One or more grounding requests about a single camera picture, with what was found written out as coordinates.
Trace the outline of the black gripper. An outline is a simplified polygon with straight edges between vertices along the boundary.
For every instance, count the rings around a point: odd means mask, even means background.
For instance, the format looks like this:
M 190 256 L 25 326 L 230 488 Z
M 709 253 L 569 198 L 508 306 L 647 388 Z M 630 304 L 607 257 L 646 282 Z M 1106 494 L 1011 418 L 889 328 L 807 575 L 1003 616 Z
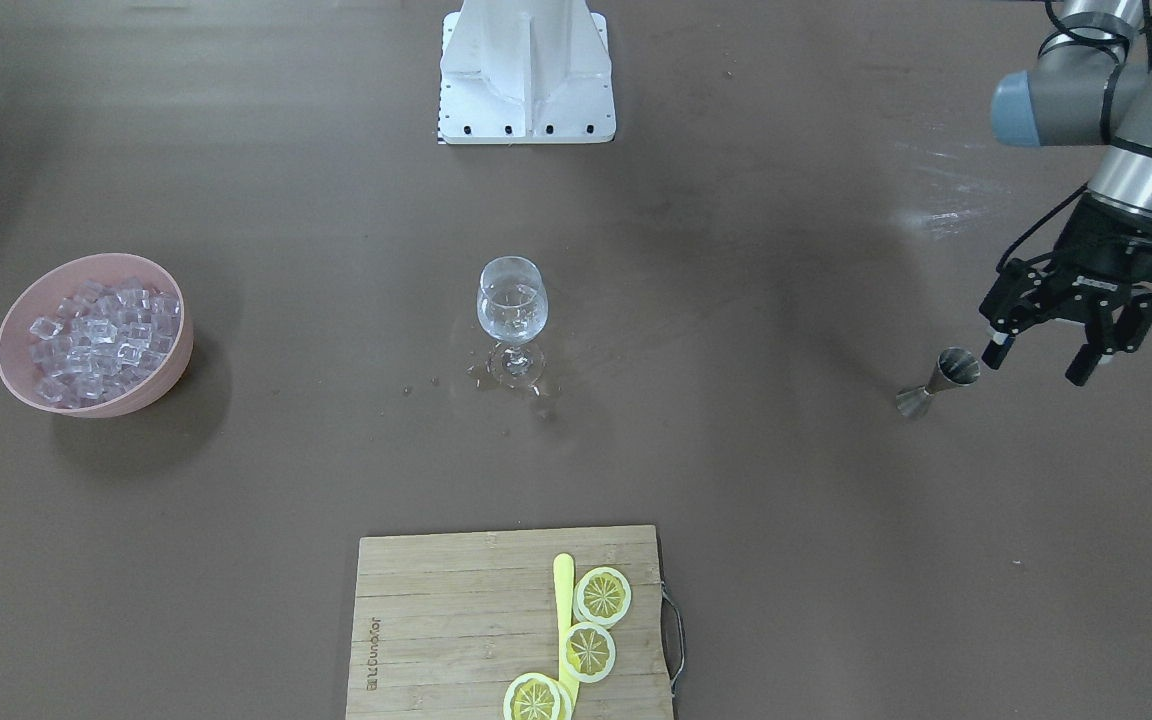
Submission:
M 1069 197 L 1071 213 L 1046 260 L 1005 263 L 980 302 L 992 340 L 980 356 L 1000 369 L 1015 338 L 1033 325 L 1083 325 L 1064 377 L 1085 386 L 1097 366 L 1134 354 L 1152 327 L 1152 218 L 1114 209 L 1089 194 Z

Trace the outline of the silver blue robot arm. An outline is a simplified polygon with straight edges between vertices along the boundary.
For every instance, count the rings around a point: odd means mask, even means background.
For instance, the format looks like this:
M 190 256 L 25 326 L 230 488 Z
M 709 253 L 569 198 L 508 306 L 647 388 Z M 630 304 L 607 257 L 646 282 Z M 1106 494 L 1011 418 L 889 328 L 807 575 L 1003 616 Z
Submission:
M 1048 252 L 1005 251 L 980 302 L 992 340 L 982 361 L 1001 367 L 1033 325 L 1082 325 L 1066 378 L 1138 351 L 1152 327 L 1152 45 L 1134 65 L 1135 38 L 1152 40 L 1151 1 L 1044 5 L 1051 33 L 1036 65 L 998 82 L 996 141 L 1014 147 L 1101 145 L 1100 168 L 1061 200 L 1070 217 Z

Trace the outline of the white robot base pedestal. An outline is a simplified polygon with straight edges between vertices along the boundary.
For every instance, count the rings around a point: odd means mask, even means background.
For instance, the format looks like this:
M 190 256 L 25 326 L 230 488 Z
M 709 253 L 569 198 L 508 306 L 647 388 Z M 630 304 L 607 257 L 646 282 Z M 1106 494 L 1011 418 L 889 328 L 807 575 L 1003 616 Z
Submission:
M 442 20 L 439 67 L 439 142 L 616 137 L 607 18 L 585 1 L 467 1 Z

